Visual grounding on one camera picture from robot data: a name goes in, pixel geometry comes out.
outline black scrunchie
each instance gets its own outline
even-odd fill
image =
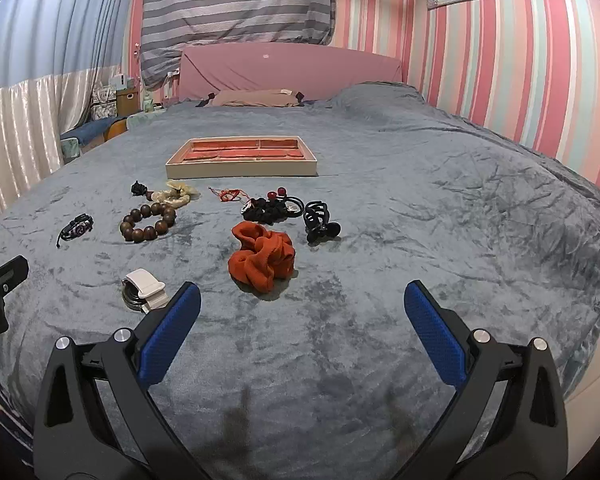
[[[147,191],[148,191],[147,186],[140,184],[137,180],[136,180],[136,183],[133,184],[133,186],[131,186],[131,194],[133,196],[144,196],[144,195],[146,195]]]
[[[273,222],[288,218],[289,211],[280,200],[252,198],[251,206],[245,209],[242,217],[248,222],[273,225]]]

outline red velvet tray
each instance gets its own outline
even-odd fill
[[[169,178],[314,176],[317,161],[300,137],[189,139],[167,162]]]

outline storage box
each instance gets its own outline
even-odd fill
[[[317,161],[300,137],[189,139],[166,164],[167,177],[316,176]]]
[[[116,100],[116,87],[104,86],[97,82],[91,91],[91,101],[94,105],[101,105]]]
[[[116,117],[118,115],[118,108],[116,102],[104,103],[99,105],[93,105],[91,107],[91,120],[97,121],[98,119],[104,119],[106,117]]]
[[[120,117],[129,117],[140,111],[138,89],[119,90],[116,92],[116,106]]]

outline curtain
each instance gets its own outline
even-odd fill
[[[0,0],[0,212],[62,165],[59,135],[120,70],[130,0]]]
[[[154,90],[188,44],[331,41],[335,0],[143,0],[142,79]]]

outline white watch strap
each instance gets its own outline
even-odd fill
[[[146,305],[142,308],[145,313],[155,308],[164,307],[169,303],[169,297],[164,291],[164,283],[156,280],[148,270],[136,269],[128,273],[125,279],[136,286],[138,297],[146,300]]]

